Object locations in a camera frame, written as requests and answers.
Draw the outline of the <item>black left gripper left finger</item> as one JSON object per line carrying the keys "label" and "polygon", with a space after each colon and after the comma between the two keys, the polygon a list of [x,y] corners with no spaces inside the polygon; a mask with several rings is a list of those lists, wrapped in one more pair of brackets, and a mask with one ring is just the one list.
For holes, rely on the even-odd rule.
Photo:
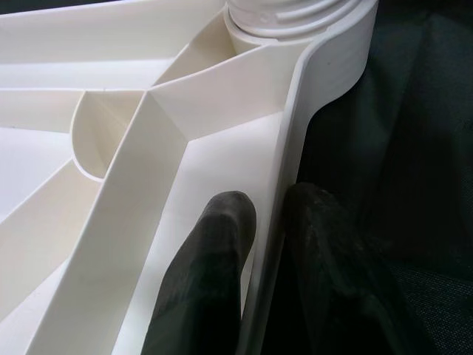
{"label": "black left gripper left finger", "polygon": [[240,280],[256,234],[243,192],[213,196],[166,270],[143,354],[234,354]]}

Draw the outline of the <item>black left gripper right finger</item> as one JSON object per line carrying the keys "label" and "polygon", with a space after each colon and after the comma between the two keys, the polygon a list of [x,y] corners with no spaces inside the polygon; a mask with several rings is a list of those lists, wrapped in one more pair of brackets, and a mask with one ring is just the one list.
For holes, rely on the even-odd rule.
{"label": "black left gripper right finger", "polygon": [[292,185],[281,222],[264,354],[424,353],[424,332],[400,286],[332,194]]}

